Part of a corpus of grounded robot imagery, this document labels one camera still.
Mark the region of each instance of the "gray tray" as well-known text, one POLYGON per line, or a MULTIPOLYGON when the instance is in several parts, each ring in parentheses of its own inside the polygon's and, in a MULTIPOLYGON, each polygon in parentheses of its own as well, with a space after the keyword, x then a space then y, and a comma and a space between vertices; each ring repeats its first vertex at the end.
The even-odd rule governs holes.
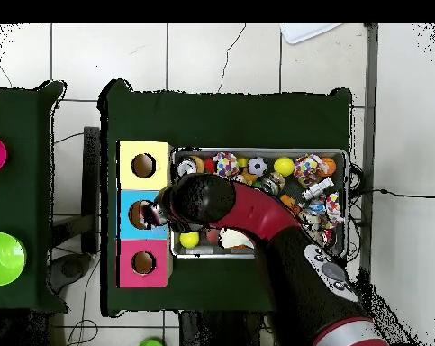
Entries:
MULTIPOLYGON (((349 234, 349 155, 344 150, 336 149, 175 149, 172 152, 172 163, 177 164, 183 157, 196 155, 201 158, 213 157, 220 151, 231 152, 237 157, 262 157, 268 164, 268 171, 273 170, 275 160, 279 157, 288 157, 297 159, 305 154, 316 154, 320 157, 330 157, 336 162, 336 171, 331 176, 334 187, 328 189, 328 193, 339 191, 340 211, 344 222, 336 227, 337 242, 329 249, 329 253, 336 256, 344 257, 348 250, 349 234)), ((301 195, 305 190, 299 182, 293 177, 285 178, 286 184, 283 194, 291 196, 294 200, 301 200, 301 195)), ((200 232, 199 244, 187 249, 180 244, 179 235, 171 232, 170 234, 171 252, 180 259, 254 259, 254 250, 252 249, 224 249, 217 244, 209 243, 203 232, 200 232)))

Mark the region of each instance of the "yellow tennis ball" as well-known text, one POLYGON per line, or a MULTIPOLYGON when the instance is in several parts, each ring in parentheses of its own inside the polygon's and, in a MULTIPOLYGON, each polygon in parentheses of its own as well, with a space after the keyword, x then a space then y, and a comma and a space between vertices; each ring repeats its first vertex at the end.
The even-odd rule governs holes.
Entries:
POLYGON ((180 244, 185 248, 193 248, 199 242, 198 232, 180 233, 180 244))
POLYGON ((275 171, 283 177, 288 177, 294 172, 294 161, 288 157, 281 157, 275 161, 275 171))

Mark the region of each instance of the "soccer ball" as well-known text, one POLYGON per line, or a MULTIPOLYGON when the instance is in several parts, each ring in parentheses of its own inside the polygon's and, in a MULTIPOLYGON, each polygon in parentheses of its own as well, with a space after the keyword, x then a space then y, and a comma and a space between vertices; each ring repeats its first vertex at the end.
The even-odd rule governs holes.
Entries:
POLYGON ((258 177, 263 177, 267 170, 268 164, 262 157, 252 158, 248 163, 248 172, 258 177))

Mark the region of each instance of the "green table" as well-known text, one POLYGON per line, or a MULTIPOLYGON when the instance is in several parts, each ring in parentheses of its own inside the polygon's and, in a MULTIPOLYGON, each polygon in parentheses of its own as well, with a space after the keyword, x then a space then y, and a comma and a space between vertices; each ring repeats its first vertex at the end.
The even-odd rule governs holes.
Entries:
POLYGON ((0 88, 0 139, 9 156, 0 169, 0 232, 12 234, 27 251, 22 275, 0 287, 0 308, 66 309, 47 283, 50 114, 63 90, 63 83, 49 81, 33 90, 0 88))
POLYGON ((102 92, 102 295, 104 314, 127 310, 269 311, 248 259, 174 259, 164 288, 116 288, 114 229, 118 140, 166 141, 173 147, 337 148, 348 150, 351 93, 190 95, 132 92, 113 80, 102 92))

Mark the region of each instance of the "pink box face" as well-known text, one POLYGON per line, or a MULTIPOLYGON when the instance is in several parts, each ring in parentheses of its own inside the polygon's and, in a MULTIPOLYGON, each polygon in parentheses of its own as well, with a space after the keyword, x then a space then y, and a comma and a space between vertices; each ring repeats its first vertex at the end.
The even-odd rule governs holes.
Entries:
POLYGON ((168 284, 167 240, 122 240, 120 255, 120 287, 165 287, 168 284), (150 252, 156 267, 147 275, 140 275, 131 265, 137 252, 150 252))

